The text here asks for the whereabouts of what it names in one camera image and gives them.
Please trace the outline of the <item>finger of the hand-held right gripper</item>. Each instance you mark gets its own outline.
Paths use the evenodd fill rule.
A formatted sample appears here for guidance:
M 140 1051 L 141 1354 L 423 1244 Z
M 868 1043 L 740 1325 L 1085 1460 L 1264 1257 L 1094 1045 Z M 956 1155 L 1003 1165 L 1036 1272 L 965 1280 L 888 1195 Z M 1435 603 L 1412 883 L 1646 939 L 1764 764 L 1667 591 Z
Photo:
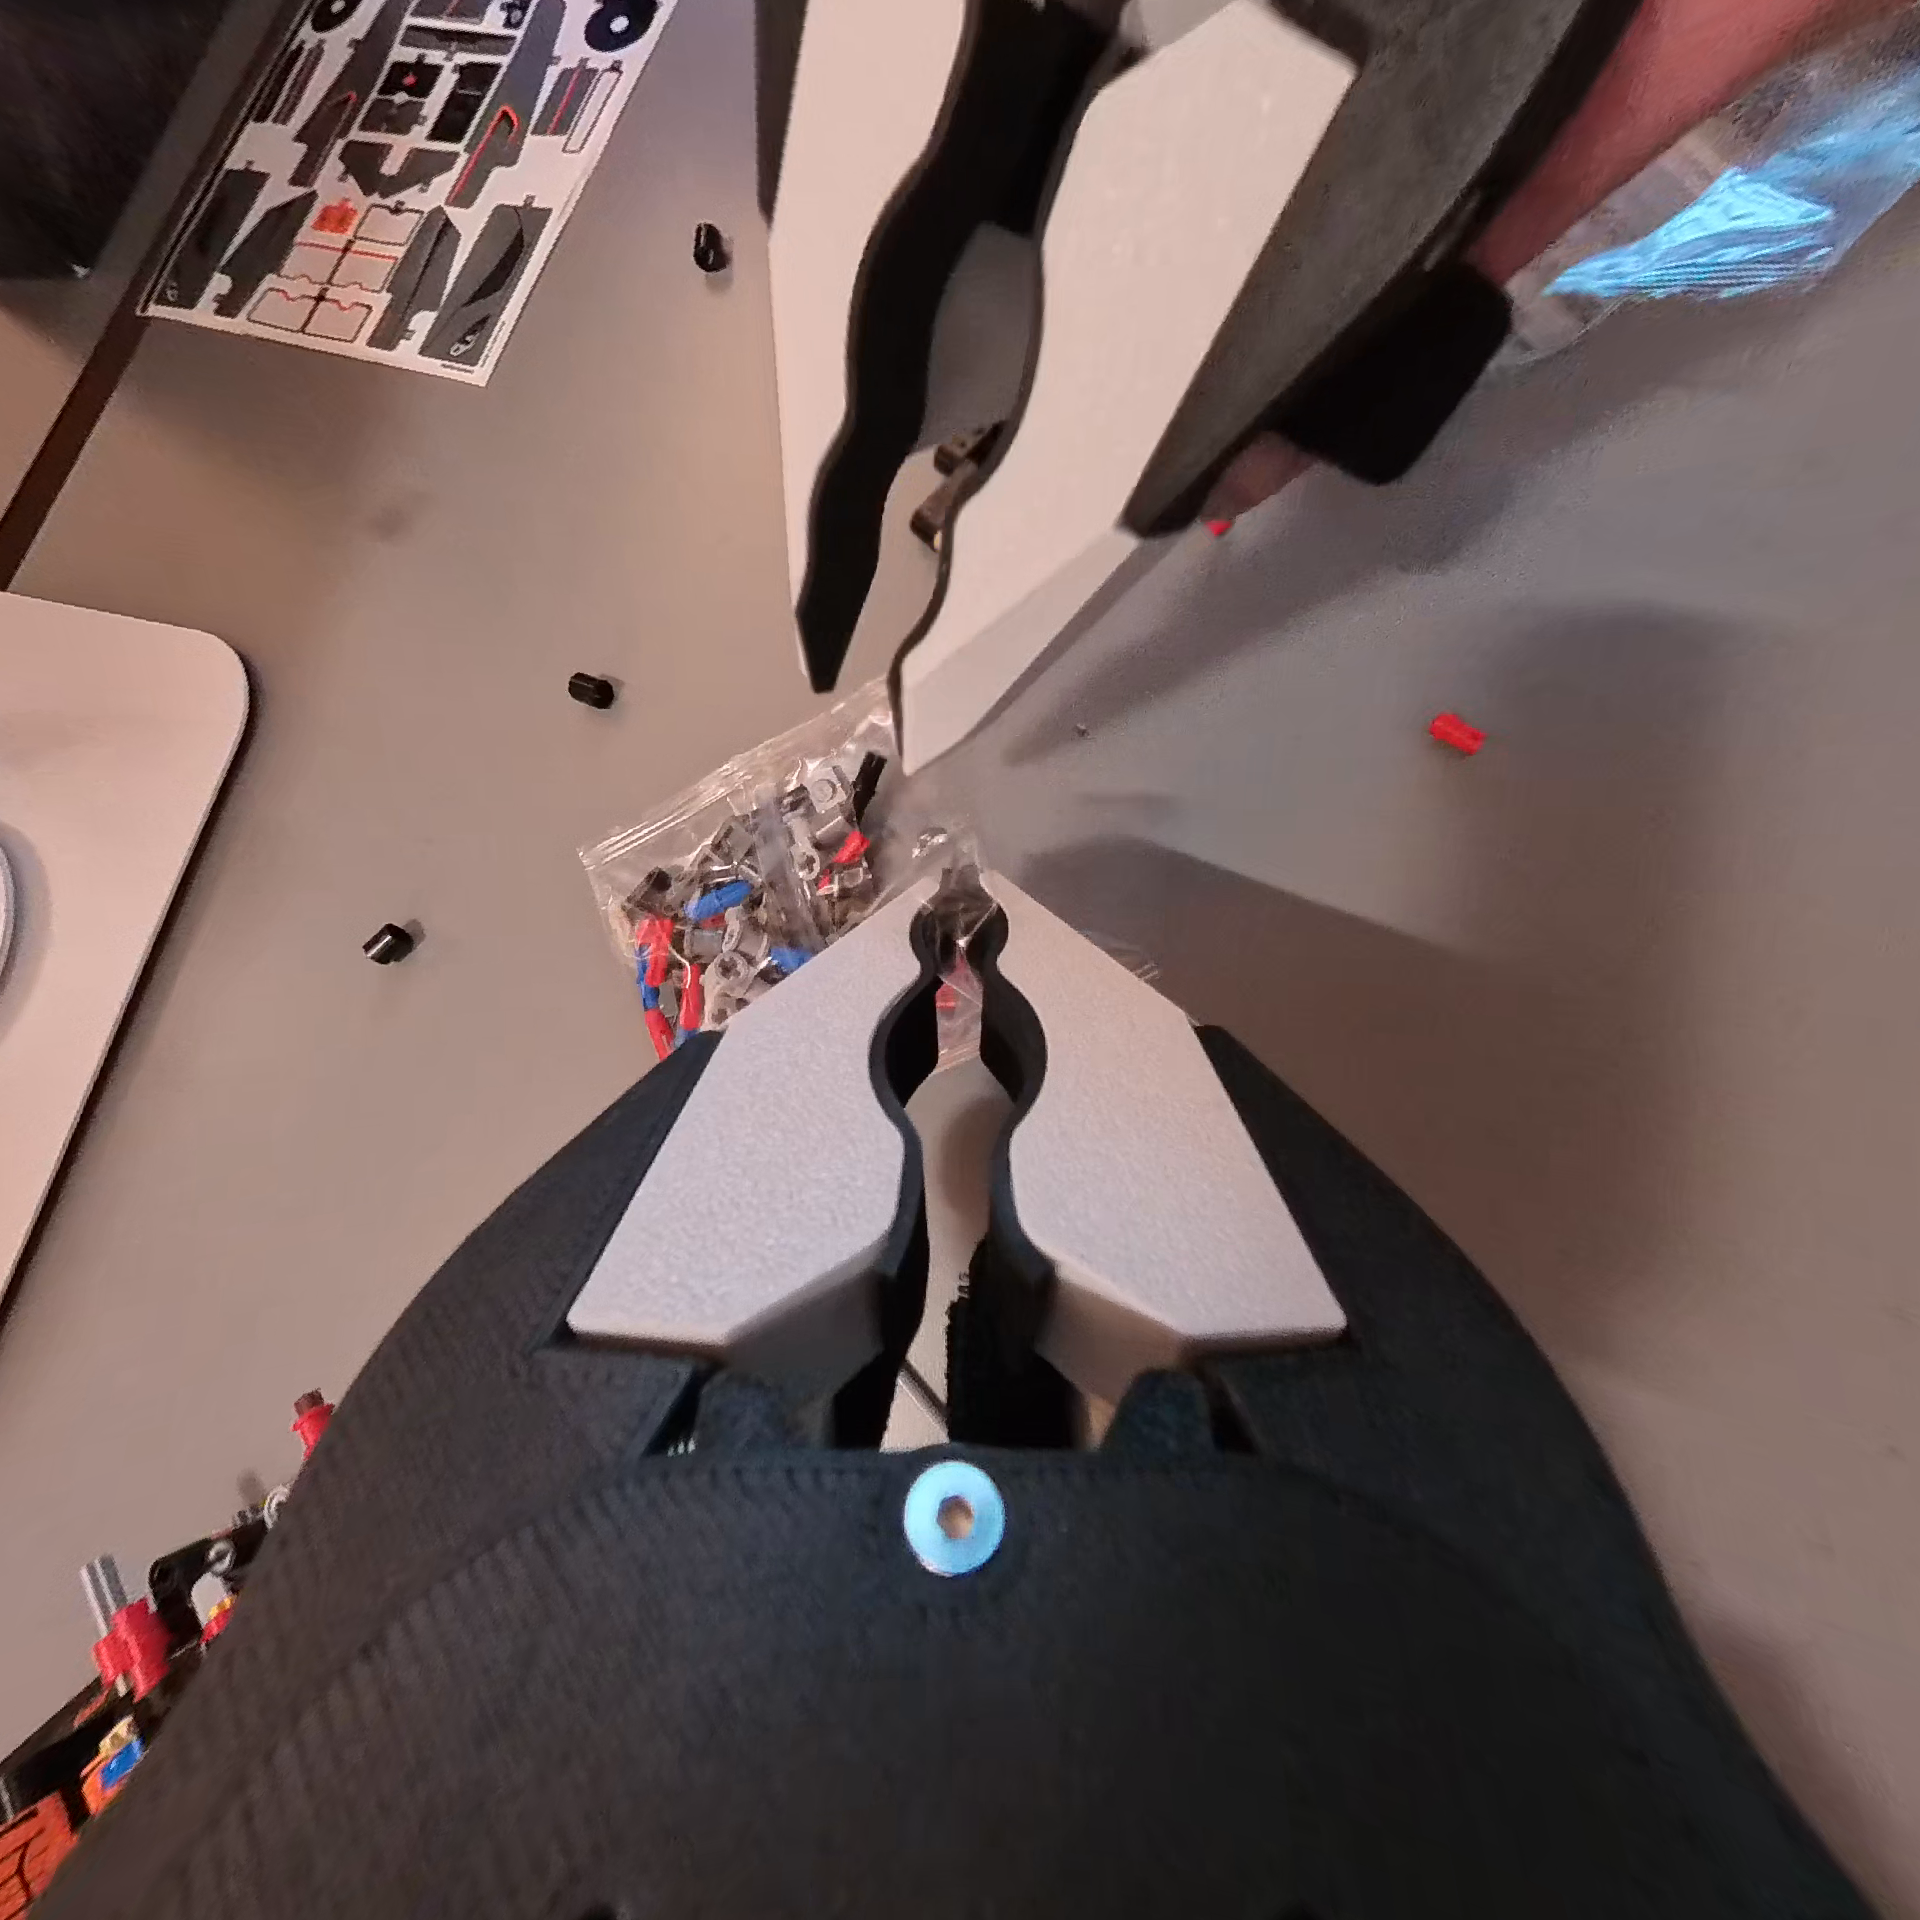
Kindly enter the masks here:
M 838 683 L 899 466 L 1013 408 L 1006 349 L 937 349 L 970 253 L 1009 265 L 1116 51 L 1116 5 L 759 5 L 789 595 Z
M 905 772 L 1157 561 L 1129 496 L 1355 78 L 1273 5 L 1233 3 L 1092 96 L 1038 232 L 1019 404 L 892 666 Z

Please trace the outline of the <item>sticker sheet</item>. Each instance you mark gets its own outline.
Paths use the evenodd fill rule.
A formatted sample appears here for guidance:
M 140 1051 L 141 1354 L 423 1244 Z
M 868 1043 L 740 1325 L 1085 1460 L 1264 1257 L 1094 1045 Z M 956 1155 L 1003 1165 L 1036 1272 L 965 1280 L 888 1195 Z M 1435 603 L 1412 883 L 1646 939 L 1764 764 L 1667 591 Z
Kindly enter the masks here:
M 484 389 L 676 11 L 294 5 L 140 313 Z

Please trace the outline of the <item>black bag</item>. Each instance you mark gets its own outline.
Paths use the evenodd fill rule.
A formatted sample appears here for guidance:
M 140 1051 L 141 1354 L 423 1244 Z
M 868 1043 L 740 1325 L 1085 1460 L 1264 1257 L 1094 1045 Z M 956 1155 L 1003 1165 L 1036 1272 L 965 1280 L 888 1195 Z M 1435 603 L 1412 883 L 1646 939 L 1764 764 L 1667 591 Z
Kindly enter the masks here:
M 91 272 L 228 3 L 2 5 L 2 277 Z

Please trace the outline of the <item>black lego rack assembly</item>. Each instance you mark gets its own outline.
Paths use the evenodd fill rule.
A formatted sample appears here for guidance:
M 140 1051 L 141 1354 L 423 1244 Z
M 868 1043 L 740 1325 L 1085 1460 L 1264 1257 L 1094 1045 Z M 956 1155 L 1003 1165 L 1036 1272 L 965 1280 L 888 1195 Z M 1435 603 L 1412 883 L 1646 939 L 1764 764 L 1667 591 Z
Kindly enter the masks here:
M 993 419 L 991 424 L 956 435 L 933 448 L 937 485 L 912 510 L 910 531 L 936 556 L 945 548 L 956 508 L 974 489 L 974 475 L 993 453 L 1003 426 L 1006 419 Z

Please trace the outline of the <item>lego car chassis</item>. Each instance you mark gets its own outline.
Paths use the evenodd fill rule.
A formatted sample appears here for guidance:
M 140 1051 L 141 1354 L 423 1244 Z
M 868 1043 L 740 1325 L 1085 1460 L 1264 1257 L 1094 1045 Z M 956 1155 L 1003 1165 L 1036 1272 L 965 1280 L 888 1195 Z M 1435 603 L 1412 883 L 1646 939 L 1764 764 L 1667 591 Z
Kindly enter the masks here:
M 159 1554 L 141 1588 L 113 1555 L 83 1570 L 93 1680 L 2 1760 L 2 1914 L 30 1914 L 124 1790 L 228 1629 L 294 1484 L 254 1489 L 220 1528 Z

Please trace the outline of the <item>small clear bag lego pins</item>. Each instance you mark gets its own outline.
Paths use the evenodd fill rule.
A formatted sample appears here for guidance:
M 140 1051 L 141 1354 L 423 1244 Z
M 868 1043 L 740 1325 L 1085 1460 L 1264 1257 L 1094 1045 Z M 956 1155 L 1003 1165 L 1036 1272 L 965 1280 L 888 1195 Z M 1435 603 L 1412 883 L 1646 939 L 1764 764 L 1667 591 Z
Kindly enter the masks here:
M 993 907 L 977 836 L 916 796 L 881 680 L 734 755 L 581 864 L 659 1061 L 921 880 L 937 883 L 940 1062 L 977 1051 L 967 945 Z

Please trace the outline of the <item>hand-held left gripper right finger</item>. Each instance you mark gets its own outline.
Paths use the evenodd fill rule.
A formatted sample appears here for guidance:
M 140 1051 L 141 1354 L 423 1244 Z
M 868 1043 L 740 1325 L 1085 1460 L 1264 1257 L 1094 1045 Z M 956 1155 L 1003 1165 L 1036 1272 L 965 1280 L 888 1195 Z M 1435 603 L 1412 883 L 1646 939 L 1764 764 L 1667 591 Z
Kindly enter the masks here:
M 1152 1371 L 1350 1317 L 1193 1019 L 996 870 L 967 942 L 1009 1096 L 967 1267 L 967 1436 L 1066 1444 Z

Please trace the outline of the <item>large clear plastic bag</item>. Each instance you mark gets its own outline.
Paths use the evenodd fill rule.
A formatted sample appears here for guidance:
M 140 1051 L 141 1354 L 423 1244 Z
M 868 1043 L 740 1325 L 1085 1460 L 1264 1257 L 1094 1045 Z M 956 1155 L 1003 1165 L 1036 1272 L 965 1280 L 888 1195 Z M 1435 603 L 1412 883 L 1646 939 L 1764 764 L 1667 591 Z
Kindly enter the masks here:
M 1773 67 L 1508 283 L 1497 369 L 1649 303 L 1772 297 L 1830 275 L 1917 181 L 1917 6 Z

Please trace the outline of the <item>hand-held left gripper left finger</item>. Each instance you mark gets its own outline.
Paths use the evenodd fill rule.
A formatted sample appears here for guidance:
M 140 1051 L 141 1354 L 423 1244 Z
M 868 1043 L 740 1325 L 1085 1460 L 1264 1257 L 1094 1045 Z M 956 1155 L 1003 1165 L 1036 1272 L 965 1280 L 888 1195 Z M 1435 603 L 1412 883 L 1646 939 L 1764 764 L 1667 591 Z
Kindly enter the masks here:
M 694 1045 L 692 1088 L 566 1314 L 596 1348 L 768 1383 L 830 1444 L 876 1446 L 924 1314 L 940 1065 L 937 880 L 910 883 Z

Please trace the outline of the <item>white monitor stand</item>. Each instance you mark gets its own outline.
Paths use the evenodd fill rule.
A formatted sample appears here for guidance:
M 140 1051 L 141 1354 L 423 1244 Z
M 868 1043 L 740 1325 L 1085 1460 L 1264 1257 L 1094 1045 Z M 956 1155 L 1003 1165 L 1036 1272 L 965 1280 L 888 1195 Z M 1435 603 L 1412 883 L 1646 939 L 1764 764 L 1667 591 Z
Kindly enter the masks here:
M 34 1244 L 254 693 L 220 637 L 2 595 L 2 1288 Z

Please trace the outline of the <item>person's right hand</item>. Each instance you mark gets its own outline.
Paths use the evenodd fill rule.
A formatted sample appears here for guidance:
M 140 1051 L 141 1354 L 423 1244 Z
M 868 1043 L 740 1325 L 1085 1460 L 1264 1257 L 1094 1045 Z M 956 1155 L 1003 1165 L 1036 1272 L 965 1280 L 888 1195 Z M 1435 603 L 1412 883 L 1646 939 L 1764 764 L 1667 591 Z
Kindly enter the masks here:
M 1804 3 L 1646 3 L 1550 157 L 1474 253 L 1508 283 L 1694 125 L 1738 99 L 1828 16 Z

